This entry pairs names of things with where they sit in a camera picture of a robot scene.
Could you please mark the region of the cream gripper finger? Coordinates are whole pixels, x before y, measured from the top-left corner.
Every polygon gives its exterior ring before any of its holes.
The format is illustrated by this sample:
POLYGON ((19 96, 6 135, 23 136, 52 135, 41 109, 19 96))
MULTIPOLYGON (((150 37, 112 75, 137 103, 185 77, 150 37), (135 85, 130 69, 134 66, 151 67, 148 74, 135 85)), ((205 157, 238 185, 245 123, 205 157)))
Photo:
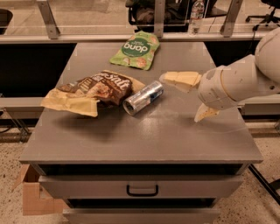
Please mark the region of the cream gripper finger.
POLYGON ((198 72, 167 72, 160 76, 159 81, 188 93, 200 84, 201 75, 198 72))
POLYGON ((200 122, 201 120, 203 120, 204 118, 211 117, 211 116, 217 116, 219 113, 220 113, 220 111, 218 109, 210 108, 207 105, 205 105, 204 103, 202 103, 199 106, 198 111, 196 112, 194 121, 197 123, 197 122, 200 122))

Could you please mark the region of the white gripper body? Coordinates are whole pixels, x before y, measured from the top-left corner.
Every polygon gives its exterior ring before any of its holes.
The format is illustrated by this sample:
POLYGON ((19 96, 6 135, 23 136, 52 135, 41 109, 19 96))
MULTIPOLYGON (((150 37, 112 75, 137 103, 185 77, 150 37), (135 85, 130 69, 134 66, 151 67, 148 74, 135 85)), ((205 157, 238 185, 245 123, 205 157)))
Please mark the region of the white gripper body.
POLYGON ((224 66, 218 66, 201 76, 198 97, 209 108, 224 110, 237 105, 237 102, 230 98, 223 87, 222 72, 224 68, 224 66))

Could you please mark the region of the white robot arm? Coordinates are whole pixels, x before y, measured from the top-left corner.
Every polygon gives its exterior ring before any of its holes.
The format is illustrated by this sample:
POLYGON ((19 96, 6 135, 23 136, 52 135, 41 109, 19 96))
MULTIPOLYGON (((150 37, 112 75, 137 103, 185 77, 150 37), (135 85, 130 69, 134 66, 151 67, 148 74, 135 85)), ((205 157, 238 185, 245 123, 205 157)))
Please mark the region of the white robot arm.
POLYGON ((203 74, 167 72, 159 80, 184 93, 198 90, 202 104, 195 122, 216 116, 249 98, 277 94, 280 92, 280 28, 268 32, 253 54, 228 66, 218 66, 203 74))

